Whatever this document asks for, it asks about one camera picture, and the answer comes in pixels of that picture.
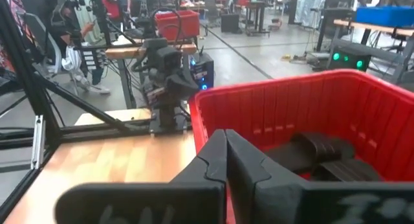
blue bin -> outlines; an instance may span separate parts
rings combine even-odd
[[[360,7],[356,22],[385,27],[411,27],[414,25],[414,8],[406,6]]]

concrete floor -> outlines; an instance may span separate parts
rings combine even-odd
[[[271,15],[266,17],[265,25],[270,23],[271,18]],[[287,17],[284,17],[283,22],[287,23]],[[212,32],[221,40],[209,33],[199,41],[199,44],[204,46],[205,52],[214,59],[216,86],[297,76],[312,72],[308,65],[291,64],[281,60],[282,55],[302,55],[305,52],[305,46],[310,40],[309,30],[296,25],[284,24],[279,31],[272,32],[269,38],[267,35],[248,37],[245,34],[223,34],[220,32],[220,28],[214,28]],[[251,66],[235,50],[256,67]],[[125,109],[120,78],[114,72],[108,71],[102,82],[111,89],[111,95],[104,96],[80,91],[80,97],[102,111]],[[11,93],[0,97],[0,109],[4,109],[21,96],[23,93]],[[52,99],[61,112],[66,125],[73,125],[84,113],[83,110],[57,95],[52,94]],[[33,123],[34,113],[27,100],[0,117],[0,127],[33,127]],[[8,153],[2,151],[0,164],[10,159],[25,160],[29,157],[29,150],[15,150],[8,151]],[[0,203],[3,203],[24,174],[25,172],[0,174]]]

white sneaker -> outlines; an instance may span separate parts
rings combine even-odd
[[[99,93],[101,95],[108,95],[111,93],[111,90],[98,84],[98,85],[91,85],[89,91]]]

black aluminum frame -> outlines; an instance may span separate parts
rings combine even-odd
[[[7,0],[0,0],[0,41],[8,53],[17,80],[21,84],[35,115],[43,115],[46,122],[46,146],[43,164],[39,169],[30,170],[16,186],[8,199],[0,207],[0,223],[17,205],[23,194],[34,182],[43,167],[48,163],[60,144],[116,137],[130,137],[149,134],[149,120],[131,120],[122,122],[105,112],[84,102],[77,96],[36,73],[33,68],[20,31],[14,21]],[[104,122],[88,126],[60,127],[47,99],[47,89],[82,108]],[[0,151],[16,148],[30,148],[33,142],[33,130],[4,134],[0,137]]]

workbench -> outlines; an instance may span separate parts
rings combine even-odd
[[[108,111],[120,120],[148,119],[147,109]],[[76,125],[101,124],[83,114]],[[56,224],[59,196],[83,183],[168,183],[196,156],[192,131],[186,134],[124,137],[62,144],[14,207],[5,224]]]
[[[137,43],[142,43],[141,39],[136,40]],[[127,40],[118,40],[114,42],[114,45],[126,45],[131,42]],[[126,48],[115,48],[115,49],[107,49],[106,56],[110,60],[117,60],[118,70],[121,77],[121,84],[122,84],[122,91],[124,93],[124,99],[126,103],[127,109],[134,109],[137,108],[136,103],[133,102],[133,94],[131,94],[131,90],[129,88],[129,78],[128,78],[128,68],[126,67],[125,60],[126,59],[139,59],[145,54],[146,49],[144,47],[126,47]],[[190,66],[190,59],[189,56],[197,52],[197,46],[194,43],[192,44],[184,44],[181,47],[181,51],[183,52],[183,66],[184,68],[189,68]],[[144,73],[140,73],[140,79],[143,81]]]
[[[406,36],[407,43],[402,52],[402,54],[389,52],[386,50],[374,48],[367,46],[367,41],[369,39],[369,35],[372,30],[377,30],[379,32],[385,32],[388,34],[394,33],[393,27],[383,27],[378,25],[370,25],[365,23],[355,23],[355,22],[348,22],[341,19],[335,19],[334,24],[338,27],[336,28],[336,32],[334,38],[331,41],[331,55],[329,56],[329,61],[327,67],[332,61],[332,56],[335,47],[346,47],[351,50],[355,50],[358,52],[366,52],[367,54],[372,55],[372,57],[379,58],[382,60],[386,60],[395,64],[394,73],[391,76],[390,82],[392,84],[401,84],[406,82],[414,82],[414,72],[408,71],[408,62],[411,59],[411,55],[414,51],[414,30],[413,29],[403,29],[398,28],[395,31],[396,35]],[[364,35],[360,43],[353,43],[349,41],[345,41],[339,38],[340,28],[343,26],[350,26],[353,28],[363,28],[365,29]]]

